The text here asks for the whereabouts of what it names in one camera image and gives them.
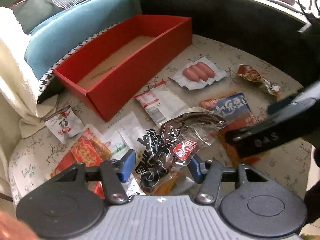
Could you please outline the dark brown snack packet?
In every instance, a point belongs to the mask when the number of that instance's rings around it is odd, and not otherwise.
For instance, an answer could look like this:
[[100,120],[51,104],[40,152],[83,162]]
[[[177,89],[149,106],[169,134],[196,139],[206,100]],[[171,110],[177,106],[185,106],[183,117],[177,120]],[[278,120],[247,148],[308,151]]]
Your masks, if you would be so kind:
[[192,157],[215,142],[227,121],[207,112],[184,113],[161,125],[147,129],[137,139],[140,149],[134,175],[146,194],[153,194],[173,179]]

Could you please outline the blue red snack packet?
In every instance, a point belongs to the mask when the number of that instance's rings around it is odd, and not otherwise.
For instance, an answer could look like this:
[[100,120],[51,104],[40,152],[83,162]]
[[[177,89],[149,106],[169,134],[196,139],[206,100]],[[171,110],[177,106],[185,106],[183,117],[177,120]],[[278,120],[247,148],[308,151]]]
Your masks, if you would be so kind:
[[253,126],[258,119],[253,115],[243,93],[211,98],[199,102],[199,106],[225,119],[225,131]]

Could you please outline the orange red spicy snack packet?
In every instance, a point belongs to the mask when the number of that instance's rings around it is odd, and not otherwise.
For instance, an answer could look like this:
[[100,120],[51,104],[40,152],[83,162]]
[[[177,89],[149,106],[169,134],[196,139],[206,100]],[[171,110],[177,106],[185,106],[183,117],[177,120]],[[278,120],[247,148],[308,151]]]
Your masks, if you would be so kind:
[[74,163],[85,163],[86,167],[93,167],[99,166],[111,157],[111,151],[98,138],[93,129],[86,128],[50,174],[50,177],[53,178]]

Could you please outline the white green long packet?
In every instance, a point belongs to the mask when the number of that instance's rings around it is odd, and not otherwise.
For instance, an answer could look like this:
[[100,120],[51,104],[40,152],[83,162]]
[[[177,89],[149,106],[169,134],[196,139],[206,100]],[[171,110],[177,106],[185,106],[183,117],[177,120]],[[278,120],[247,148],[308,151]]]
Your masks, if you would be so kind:
[[138,139],[146,135],[135,113],[130,112],[103,133],[103,142],[111,151],[113,160],[120,160],[128,150],[136,153],[137,166],[141,160],[145,146]]

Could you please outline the brown foil chicken snack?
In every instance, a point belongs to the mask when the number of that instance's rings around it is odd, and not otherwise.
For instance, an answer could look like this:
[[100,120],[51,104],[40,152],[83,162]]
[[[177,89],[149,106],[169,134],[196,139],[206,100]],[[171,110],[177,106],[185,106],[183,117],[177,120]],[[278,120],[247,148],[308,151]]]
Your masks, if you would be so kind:
[[280,86],[277,83],[272,83],[268,79],[264,78],[252,66],[240,64],[236,75],[242,77],[244,80],[256,83],[257,87],[264,85],[271,95],[275,96],[277,99],[279,98]]

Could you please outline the small white plum packet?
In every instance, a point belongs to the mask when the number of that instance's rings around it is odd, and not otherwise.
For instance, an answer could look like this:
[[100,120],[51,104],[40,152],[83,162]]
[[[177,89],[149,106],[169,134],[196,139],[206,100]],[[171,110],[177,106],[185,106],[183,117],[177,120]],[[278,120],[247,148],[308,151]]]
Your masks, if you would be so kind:
[[62,108],[43,121],[62,144],[66,144],[67,139],[79,134],[85,127],[80,118],[74,114],[71,105]]

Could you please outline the red white flat packet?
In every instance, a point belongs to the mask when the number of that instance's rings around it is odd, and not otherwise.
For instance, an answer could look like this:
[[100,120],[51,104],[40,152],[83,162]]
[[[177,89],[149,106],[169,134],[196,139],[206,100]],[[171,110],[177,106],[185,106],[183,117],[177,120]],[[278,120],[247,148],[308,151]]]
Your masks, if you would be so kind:
[[181,110],[188,108],[188,105],[170,90],[165,81],[157,83],[133,98],[141,104],[158,127],[175,118]]

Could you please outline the red cardboard box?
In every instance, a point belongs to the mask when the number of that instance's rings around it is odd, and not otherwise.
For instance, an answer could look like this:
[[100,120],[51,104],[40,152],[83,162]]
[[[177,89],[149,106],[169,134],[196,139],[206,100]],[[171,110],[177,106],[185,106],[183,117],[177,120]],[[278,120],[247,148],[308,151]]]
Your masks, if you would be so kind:
[[136,15],[74,52],[54,75],[104,121],[192,43],[191,18]]

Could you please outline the pink sausages in clear pack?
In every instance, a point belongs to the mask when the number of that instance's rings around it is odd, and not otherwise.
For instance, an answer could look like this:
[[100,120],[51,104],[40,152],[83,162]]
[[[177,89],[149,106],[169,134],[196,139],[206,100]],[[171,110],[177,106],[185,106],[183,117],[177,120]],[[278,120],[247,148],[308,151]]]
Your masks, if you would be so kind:
[[202,57],[199,60],[188,63],[170,78],[182,88],[199,90],[221,81],[226,76],[227,73],[224,70],[217,68],[208,58]]

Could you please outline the cream white blanket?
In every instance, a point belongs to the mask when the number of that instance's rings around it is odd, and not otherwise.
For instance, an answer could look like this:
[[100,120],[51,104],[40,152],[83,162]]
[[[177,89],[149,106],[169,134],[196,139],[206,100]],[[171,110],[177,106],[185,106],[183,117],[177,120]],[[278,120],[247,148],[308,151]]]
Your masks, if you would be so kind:
[[24,33],[14,12],[1,7],[1,94],[21,116],[21,136],[27,138],[42,129],[43,118],[56,110],[58,96],[38,104],[40,81],[24,59],[31,36]]

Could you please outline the marble top coffee table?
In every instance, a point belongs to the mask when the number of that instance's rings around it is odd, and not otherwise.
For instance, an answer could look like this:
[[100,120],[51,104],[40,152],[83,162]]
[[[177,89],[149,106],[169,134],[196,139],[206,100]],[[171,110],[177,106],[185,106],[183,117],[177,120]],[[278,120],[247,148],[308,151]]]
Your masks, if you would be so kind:
[[139,0],[144,14],[190,17],[193,33],[241,49],[303,86],[319,79],[319,43],[306,20],[267,0]]

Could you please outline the teal sofa cushion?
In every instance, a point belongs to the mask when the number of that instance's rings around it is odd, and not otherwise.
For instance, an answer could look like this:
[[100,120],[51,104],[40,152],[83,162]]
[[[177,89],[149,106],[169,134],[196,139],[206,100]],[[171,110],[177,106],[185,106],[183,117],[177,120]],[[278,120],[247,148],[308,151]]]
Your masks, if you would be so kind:
[[137,0],[87,0],[45,20],[31,32],[25,61],[37,80],[94,34],[140,14]]

